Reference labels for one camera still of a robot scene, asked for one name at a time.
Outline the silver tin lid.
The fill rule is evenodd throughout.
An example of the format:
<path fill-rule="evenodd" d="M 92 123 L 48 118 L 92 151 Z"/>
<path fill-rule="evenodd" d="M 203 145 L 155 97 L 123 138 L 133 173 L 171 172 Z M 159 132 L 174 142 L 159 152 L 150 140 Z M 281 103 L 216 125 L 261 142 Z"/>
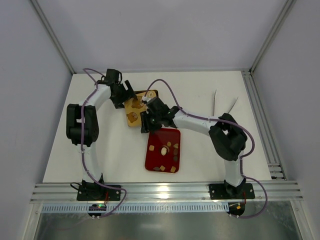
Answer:
<path fill-rule="evenodd" d="M 147 110 L 146 105 L 142 102 L 145 91 L 135 91 L 137 99 L 130 98 L 124 103 L 125 115 L 129 127 L 140 127 L 142 125 L 141 112 Z"/>

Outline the metal tongs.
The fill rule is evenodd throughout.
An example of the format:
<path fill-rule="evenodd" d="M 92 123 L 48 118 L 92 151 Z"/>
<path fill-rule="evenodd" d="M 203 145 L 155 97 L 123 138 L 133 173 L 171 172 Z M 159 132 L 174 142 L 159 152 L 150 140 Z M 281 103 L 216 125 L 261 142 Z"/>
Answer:
<path fill-rule="evenodd" d="M 213 94 L 212 94 L 212 115 L 213 115 L 214 117 L 217 117 L 217 116 L 218 116 L 218 115 L 217 115 L 217 111 L 216 111 L 216 108 L 217 108 L 217 106 L 218 106 L 218 104 L 217 104 L 217 92 L 218 92 L 218 90 L 215 89 L 214 92 L 213 92 Z M 227 113 L 227 114 L 230 114 L 230 113 L 231 113 L 231 111 L 232 111 L 233 108 L 235 107 L 238 99 L 239 99 L 239 97 L 237 96 L 235 99 L 232 100 L 230 106 L 229 106 L 228 109 L 225 111 L 225 113 Z"/>

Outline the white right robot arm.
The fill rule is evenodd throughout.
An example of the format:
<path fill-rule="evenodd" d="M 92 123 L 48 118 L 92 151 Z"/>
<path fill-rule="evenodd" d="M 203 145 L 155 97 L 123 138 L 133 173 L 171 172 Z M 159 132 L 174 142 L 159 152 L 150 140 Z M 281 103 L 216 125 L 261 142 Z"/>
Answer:
<path fill-rule="evenodd" d="M 228 113 L 212 118 L 196 116 L 173 106 L 169 108 L 159 97 L 142 97 L 147 110 L 140 113 L 141 132 L 153 133 L 162 127 L 186 129 L 210 137 L 213 147 L 224 160 L 226 194 L 236 198 L 242 194 L 246 179 L 242 155 L 248 140 L 244 129 Z"/>

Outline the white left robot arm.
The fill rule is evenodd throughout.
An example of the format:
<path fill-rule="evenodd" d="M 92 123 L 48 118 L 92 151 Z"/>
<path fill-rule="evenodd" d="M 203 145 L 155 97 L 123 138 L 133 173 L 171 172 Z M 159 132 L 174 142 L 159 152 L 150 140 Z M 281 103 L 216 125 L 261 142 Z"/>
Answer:
<path fill-rule="evenodd" d="M 120 185 L 106 185 L 103 171 L 99 167 L 96 142 L 100 128 L 98 110 L 107 101 L 116 109 L 123 109 L 124 103 L 136 98 L 128 80 L 123 81 L 119 70 L 107 69 L 94 80 L 93 91 L 77 104 L 66 108 L 66 136 L 77 147 L 83 170 L 82 180 L 77 188 L 78 201 L 120 201 L 125 190 Z"/>

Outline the white figurine chocolate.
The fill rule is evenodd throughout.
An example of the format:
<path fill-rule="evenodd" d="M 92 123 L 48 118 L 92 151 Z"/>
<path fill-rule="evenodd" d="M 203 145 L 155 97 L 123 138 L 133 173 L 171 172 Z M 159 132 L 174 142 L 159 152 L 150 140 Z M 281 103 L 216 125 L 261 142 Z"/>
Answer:
<path fill-rule="evenodd" d="M 162 156 L 165 156 L 167 154 L 167 148 L 163 147 L 160 151 Z"/>

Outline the tan square corner chocolate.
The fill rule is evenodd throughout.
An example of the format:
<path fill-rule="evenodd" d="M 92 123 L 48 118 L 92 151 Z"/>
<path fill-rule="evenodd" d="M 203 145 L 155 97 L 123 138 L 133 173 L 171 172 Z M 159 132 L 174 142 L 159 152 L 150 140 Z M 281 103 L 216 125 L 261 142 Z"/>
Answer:
<path fill-rule="evenodd" d="M 175 170 L 176 170 L 176 168 L 173 166 L 170 171 L 171 171 L 172 173 L 174 173 Z"/>

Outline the red rectangular tin tray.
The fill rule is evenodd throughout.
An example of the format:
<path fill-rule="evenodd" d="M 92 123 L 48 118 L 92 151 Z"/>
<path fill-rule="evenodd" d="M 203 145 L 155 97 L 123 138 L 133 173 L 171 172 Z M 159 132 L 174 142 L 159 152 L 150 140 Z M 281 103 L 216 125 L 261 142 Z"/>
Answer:
<path fill-rule="evenodd" d="M 161 149 L 167 148 L 166 155 Z M 144 167 L 148 171 L 175 174 L 180 168 L 181 132 L 174 128 L 161 128 L 150 133 L 147 141 Z"/>

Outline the aluminium mounting rail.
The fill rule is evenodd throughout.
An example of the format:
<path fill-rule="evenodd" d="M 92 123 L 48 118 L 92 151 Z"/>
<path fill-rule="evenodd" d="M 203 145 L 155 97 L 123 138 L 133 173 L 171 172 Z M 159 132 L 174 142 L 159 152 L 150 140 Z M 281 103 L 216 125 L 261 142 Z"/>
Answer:
<path fill-rule="evenodd" d="M 268 200 L 302 200 L 303 194 L 296 181 L 271 180 L 263 181 Z M 162 183 L 123 183 L 127 201 L 209 201 L 208 182 L 162 182 Z M 30 198 L 31 203 L 64 203 L 75 202 L 77 191 L 68 183 L 36 184 Z"/>

